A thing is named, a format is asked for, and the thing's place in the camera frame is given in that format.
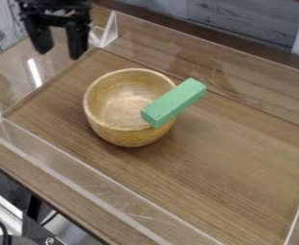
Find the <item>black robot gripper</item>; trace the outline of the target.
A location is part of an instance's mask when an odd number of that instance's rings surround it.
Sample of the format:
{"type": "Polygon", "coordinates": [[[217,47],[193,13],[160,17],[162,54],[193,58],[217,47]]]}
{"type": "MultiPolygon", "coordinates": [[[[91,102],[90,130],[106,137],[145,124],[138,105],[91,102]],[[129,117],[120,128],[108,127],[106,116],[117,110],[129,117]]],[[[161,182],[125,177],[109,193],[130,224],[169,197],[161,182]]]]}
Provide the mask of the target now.
{"type": "Polygon", "coordinates": [[[69,55],[70,59],[77,60],[87,50],[90,0],[15,0],[15,2],[33,47],[41,55],[53,47],[50,30],[42,23],[62,24],[69,21],[66,25],[69,55]]]}

